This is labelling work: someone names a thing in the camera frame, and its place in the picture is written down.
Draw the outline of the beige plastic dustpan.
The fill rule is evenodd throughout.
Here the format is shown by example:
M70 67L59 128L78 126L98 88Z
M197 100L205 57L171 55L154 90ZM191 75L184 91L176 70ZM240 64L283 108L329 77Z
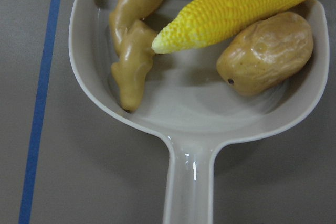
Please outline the beige plastic dustpan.
M108 15L117 0L74 0L69 57L85 94L105 113L159 137L170 153L164 223L212 223L214 162L227 145L268 138L304 120L318 104L328 79L329 35L323 5L307 0L293 11L311 25L314 51L305 67L256 97L225 84L215 65L228 41L154 58L140 107L120 107L110 76L117 59Z

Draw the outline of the tan toy ginger root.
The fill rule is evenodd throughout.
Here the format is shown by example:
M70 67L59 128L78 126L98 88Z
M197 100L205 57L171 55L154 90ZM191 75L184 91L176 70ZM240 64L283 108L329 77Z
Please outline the tan toy ginger root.
M109 27L118 62L111 74L119 87L121 107L135 111L141 104L146 75L153 66L152 42L157 33L144 21L163 0L118 0Z

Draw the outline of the brown toy potato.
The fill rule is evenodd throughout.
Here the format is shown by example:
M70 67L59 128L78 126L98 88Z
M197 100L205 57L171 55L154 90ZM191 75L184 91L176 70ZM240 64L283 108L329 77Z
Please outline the brown toy potato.
M313 47L310 24L284 12L241 31L217 60L216 70L240 95L254 96L299 72Z

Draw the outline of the yellow toy corn cob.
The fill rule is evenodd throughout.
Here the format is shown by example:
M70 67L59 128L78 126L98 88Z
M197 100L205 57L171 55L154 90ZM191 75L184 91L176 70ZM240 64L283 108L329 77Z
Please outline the yellow toy corn cob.
M192 0L152 42L157 54L217 44L305 0Z

